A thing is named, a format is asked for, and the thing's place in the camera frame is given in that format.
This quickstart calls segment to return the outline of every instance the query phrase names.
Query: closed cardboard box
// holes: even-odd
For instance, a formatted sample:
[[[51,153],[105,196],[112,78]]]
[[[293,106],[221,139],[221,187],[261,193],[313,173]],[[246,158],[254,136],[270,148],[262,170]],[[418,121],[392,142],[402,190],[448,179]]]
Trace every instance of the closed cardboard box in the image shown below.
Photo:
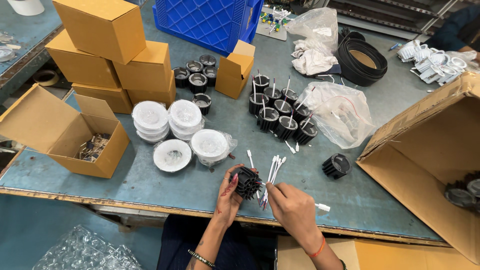
[[[130,101],[127,90],[125,89],[89,86],[82,84],[72,84],[72,87],[79,95],[106,101],[110,106],[110,109],[112,109],[112,112],[128,114],[132,112],[132,102]]]
[[[380,127],[357,163],[447,243],[480,264],[480,215],[444,198],[480,171],[480,74],[463,73]]]
[[[326,238],[348,270],[480,270],[449,247],[406,245],[375,240]],[[279,236],[278,270],[316,270],[291,236]]]
[[[215,90],[238,99],[247,84],[253,67],[255,46],[239,40],[227,58],[221,57]]]
[[[157,91],[144,91],[144,90],[127,90],[132,104],[135,106],[140,101],[151,100],[156,102],[165,103],[167,109],[175,101],[175,95],[177,94],[177,88],[175,87],[175,79],[173,72],[170,75],[170,83],[168,83],[168,92]]]
[[[75,48],[67,30],[61,31],[45,47],[69,82],[121,87],[112,61]]]
[[[145,49],[140,8],[123,0],[54,0],[77,49],[122,64]]]
[[[172,68],[168,43],[147,41],[147,47],[123,65],[113,62],[124,89],[168,92]]]
[[[78,112],[38,84],[0,116],[0,134],[27,145],[71,172],[111,178],[130,139],[104,100],[75,95]],[[110,139],[95,162],[75,158],[96,133]]]

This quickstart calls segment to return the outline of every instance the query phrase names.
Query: bubble wrap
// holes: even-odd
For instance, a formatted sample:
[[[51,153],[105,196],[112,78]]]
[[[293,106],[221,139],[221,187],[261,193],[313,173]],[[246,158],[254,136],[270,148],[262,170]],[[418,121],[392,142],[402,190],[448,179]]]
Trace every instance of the bubble wrap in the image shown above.
[[[64,234],[32,270],[142,270],[130,249],[114,246],[81,225]]]

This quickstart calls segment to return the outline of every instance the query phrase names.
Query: dark clothing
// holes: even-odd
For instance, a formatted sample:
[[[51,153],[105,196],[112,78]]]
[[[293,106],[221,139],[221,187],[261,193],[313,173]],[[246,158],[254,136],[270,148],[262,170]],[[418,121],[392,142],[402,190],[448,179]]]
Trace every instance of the dark clothing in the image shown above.
[[[185,270],[192,258],[188,250],[195,251],[209,221],[208,218],[170,214],[163,226],[162,247],[156,269]],[[225,232],[216,261],[212,263],[215,269],[222,270],[260,269],[249,250],[247,236],[237,221]]]
[[[458,51],[465,46],[480,51],[480,4],[452,13],[425,43],[444,51]]]

